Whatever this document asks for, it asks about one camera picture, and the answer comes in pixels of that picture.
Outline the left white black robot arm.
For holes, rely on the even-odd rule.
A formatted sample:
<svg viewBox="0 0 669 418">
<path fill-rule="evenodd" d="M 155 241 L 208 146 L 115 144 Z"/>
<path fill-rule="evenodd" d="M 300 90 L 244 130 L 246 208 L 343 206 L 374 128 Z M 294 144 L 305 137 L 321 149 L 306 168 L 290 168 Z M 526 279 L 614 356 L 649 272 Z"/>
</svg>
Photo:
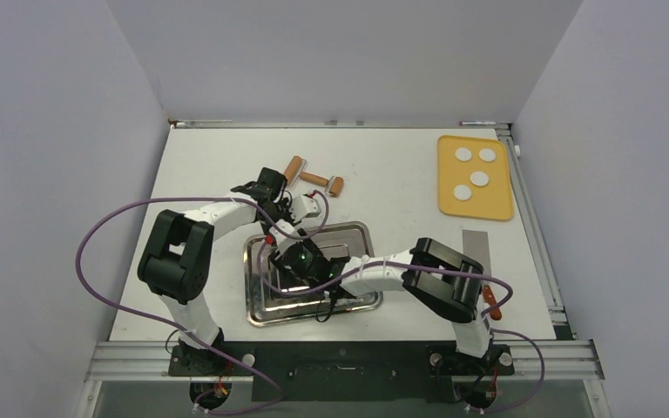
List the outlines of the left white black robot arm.
<svg viewBox="0 0 669 418">
<path fill-rule="evenodd" d="M 262 168 L 259 177 L 232 188 L 229 194 L 198 209 L 164 210 L 154 221 L 140 257 L 138 277 L 166 304 L 180 324 L 179 344 L 202 374 L 215 374 L 225 361 L 222 329 L 213 320 L 203 295 L 213 243 L 242 226 L 261 224 L 274 240 L 300 239 L 286 177 Z"/>
</svg>

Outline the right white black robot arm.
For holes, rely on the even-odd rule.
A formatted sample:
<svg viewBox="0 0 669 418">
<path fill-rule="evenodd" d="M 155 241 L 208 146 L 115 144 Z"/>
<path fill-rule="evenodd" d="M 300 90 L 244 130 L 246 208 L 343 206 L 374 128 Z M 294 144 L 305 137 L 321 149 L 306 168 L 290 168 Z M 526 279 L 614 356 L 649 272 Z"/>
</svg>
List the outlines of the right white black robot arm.
<svg viewBox="0 0 669 418">
<path fill-rule="evenodd" d="M 483 266 L 434 239 L 421 238 L 413 248 L 383 257 L 331 259 L 306 239 L 275 251 L 268 262 L 310 293 L 325 293 L 330 300 L 405 291 L 452 324 L 464 370 L 478 373 L 491 363 Z"/>
</svg>

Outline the stainless steel tray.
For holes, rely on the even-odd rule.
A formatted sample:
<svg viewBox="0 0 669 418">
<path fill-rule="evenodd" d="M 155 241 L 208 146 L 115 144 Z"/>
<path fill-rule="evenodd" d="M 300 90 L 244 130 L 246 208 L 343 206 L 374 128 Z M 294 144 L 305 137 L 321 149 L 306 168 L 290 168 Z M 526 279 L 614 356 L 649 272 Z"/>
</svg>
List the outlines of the stainless steel tray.
<svg viewBox="0 0 669 418">
<path fill-rule="evenodd" d="M 368 311 L 382 304 L 381 293 L 367 293 L 355 299 L 341 298 L 331 308 L 329 300 L 322 293 L 293 297 L 271 291 L 263 283 L 262 278 L 268 279 L 283 291 L 298 292 L 306 290 L 307 287 L 296 286 L 293 279 L 283 276 L 270 264 L 262 268 L 257 267 L 258 256 L 260 254 L 268 256 L 271 253 L 269 247 L 264 252 L 260 251 L 263 241 L 262 235 L 255 235 L 249 237 L 244 245 L 247 320 L 252 325 L 269 327 L 316 318 L 322 320 L 327 313 L 345 314 L 354 311 Z M 313 237 L 313 242 L 327 259 L 374 254 L 369 230 L 360 221 L 330 224 Z"/>
</svg>

